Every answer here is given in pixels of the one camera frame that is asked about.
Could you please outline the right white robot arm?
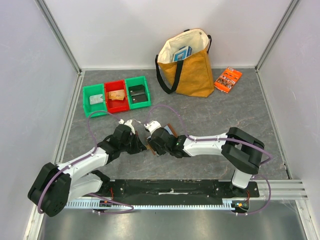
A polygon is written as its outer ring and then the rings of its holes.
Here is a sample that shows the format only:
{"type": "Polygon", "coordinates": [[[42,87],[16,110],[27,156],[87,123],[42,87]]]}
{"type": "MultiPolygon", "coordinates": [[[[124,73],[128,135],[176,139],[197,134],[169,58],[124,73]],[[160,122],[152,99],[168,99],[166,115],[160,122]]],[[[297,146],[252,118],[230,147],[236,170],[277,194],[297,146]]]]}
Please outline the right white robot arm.
{"type": "Polygon", "coordinates": [[[228,132],[220,135],[201,137],[174,136],[160,127],[153,130],[147,143],[159,156],[223,156],[235,167],[229,184],[229,191],[235,197],[240,197],[247,191],[250,178],[258,173],[265,153],[265,144],[262,141],[237,127],[231,127],[228,132]]]}

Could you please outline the brown leather card holder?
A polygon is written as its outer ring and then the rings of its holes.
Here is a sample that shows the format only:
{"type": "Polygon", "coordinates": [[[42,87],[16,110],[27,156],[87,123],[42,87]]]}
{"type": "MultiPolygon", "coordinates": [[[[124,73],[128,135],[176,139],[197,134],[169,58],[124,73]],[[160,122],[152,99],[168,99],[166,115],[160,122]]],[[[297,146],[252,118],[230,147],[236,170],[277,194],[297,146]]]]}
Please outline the brown leather card holder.
{"type": "Polygon", "coordinates": [[[171,127],[170,124],[167,124],[166,126],[161,126],[161,128],[165,128],[168,132],[170,132],[171,134],[177,136],[177,135],[175,134],[175,131],[173,130],[173,128],[171,127]]]}

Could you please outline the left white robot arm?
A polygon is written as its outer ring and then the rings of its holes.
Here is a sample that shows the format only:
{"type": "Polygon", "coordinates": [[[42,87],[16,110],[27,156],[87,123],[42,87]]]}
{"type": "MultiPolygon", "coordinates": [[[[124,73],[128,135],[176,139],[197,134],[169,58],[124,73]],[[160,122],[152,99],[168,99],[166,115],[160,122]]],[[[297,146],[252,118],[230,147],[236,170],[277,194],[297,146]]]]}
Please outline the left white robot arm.
{"type": "Polygon", "coordinates": [[[106,196],[110,180],[97,169],[105,166],[121,153],[130,155],[146,150],[133,126],[133,121],[121,121],[114,133],[96,142],[89,152],[68,162],[45,164],[32,184],[27,197],[39,214],[56,216],[66,204],[76,198],[96,193],[106,196]]]}

